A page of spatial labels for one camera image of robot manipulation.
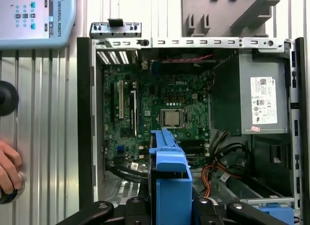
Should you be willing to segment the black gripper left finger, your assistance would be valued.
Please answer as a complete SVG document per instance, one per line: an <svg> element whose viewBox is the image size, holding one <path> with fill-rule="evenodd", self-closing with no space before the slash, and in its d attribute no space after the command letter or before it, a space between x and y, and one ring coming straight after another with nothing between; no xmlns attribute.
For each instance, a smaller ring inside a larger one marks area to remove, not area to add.
<svg viewBox="0 0 310 225"><path fill-rule="evenodd" d="M58 225L150 225L147 202L139 197L115 207L108 201L97 201L69 216Z"/></svg>

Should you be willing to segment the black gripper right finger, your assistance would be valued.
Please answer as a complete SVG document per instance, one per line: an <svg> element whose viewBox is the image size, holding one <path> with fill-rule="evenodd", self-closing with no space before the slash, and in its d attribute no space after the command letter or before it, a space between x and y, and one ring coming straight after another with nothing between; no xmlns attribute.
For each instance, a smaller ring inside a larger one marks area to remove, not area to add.
<svg viewBox="0 0 310 225"><path fill-rule="evenodd" d="M193 201L194 225L281 225L283 221L244 202L230 202L220 216L212 200L204 197Z"/></svg>

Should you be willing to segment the person's hand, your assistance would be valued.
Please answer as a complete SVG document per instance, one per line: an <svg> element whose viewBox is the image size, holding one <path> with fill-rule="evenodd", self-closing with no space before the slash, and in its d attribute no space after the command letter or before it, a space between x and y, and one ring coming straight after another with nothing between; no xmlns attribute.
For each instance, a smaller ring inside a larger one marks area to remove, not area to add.
<svg viewBox="0 0 310 225"><path fill-rule="evenodd" d="M22 161L19 153L4 141L0 141L0 188L11 194L22 187L19 170Z"/></svg>

